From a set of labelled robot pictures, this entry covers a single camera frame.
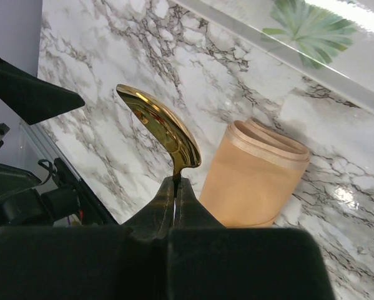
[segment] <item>gray wall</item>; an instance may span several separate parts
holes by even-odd
[[[0,0],[0,57],[36,76],[42,0]],[[11,130],[0,149],[0,163],[21,165],[20,118],[0,100],[0,123]]]

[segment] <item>green leaf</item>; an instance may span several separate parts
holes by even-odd
[[[262,32],[283,43],[295,42],[302,64],[308,68],[331,63],[353,44],[348,36],[357,31],[353,22],[305,0],[276,0],[270,16],[282,28],[264,28]]]

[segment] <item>leaf pattern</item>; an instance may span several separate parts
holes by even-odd
[[[353,22],[304,0],[276,0],[270,15],[283,28],[264,28],[263,38],[293,46],[305,67],[319,69],[353,44]]]

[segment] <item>beige napkin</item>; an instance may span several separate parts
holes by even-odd
[[[224,226],[266,227],[309,164],[308,149],[252,119],[229,124],[199,201]]]

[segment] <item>gold spoon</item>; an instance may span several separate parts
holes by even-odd
[[[181,170],[199,167],[202,162],[194,137],[174,112],[150,94],[123,84],[118,84],[116,91],[170,154],[173,160],[174,193],[177,197]]]

